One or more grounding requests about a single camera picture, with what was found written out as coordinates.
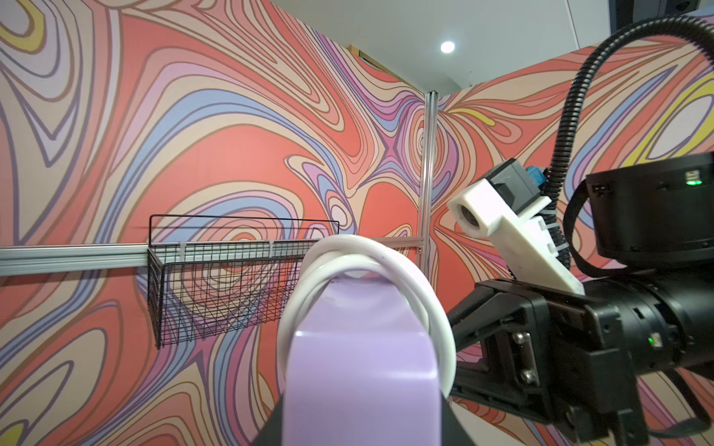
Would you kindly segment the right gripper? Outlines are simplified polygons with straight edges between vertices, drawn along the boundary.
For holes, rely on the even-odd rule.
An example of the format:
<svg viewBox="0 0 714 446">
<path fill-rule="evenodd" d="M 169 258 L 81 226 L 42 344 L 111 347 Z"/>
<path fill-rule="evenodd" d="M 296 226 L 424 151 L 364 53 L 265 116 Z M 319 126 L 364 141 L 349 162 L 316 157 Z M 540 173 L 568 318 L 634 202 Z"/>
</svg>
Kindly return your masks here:
<svg viewBox="0 0 714 446">
<path fill-rule="evenodd" d="M 460 362 L 451 393 L 557 427 L 573 442 L 645 445 L 637 378 L 673 366 L 678 329 L 654 297 L 616 285 L 569 295 L 509 280 L 478 282 L 448 313 Z"/>
</svg>

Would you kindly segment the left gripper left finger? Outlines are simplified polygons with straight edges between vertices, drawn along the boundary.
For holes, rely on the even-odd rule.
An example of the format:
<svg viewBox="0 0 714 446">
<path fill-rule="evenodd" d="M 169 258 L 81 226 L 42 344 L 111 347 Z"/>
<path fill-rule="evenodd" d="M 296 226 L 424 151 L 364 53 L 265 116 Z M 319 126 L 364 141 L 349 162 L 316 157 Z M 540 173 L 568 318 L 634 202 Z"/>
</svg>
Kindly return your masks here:
<svg viewBox="0 0 714 446">
<path fill-rule="evenodd" d="M 266 424 L 251 443 L 252 446 L 282 446 L 284 422 L 284 395 L 276 403 Z"/>
</svg>

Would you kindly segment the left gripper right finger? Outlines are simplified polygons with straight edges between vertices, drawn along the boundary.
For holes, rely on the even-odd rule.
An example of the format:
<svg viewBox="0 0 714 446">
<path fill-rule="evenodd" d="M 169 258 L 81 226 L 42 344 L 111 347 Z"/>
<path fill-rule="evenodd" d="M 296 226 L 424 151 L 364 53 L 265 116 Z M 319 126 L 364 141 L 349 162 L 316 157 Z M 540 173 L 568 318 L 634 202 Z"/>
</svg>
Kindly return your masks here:
<svg viewBox="0 0 714 446">
<path fill-rule="evenodd" d="M 466 429 L 457 419 L 449 401 L 440 394 L 441 398 L 441 445 L 442 446 L 476 446 Z"/>
</svg>

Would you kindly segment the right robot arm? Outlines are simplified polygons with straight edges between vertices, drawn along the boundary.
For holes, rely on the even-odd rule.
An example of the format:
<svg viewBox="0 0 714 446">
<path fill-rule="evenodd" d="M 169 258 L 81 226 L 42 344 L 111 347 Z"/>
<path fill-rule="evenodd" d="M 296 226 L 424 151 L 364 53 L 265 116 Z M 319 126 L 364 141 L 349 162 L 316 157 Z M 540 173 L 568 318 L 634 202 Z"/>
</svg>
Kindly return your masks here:
<svg viewBox="0 0 714 446">
<path fill-rule="evenodd" d="M 713 56 L 712 25 L 693 16 L 620 29 L 579 69 L 550 166 L 505 161 L 449 202 L 511 277 L 478 282 L 448 312 L 457 350 L 479 345 L 483 356 L 457 363 L 447 396 L 578 443 L 646 445 L 711 428 L 682 370 L 713 375 L 712 154 L 589 174 L 555 215 L 596 74 L 617 50 L 658 35 Z"/>
</svg>

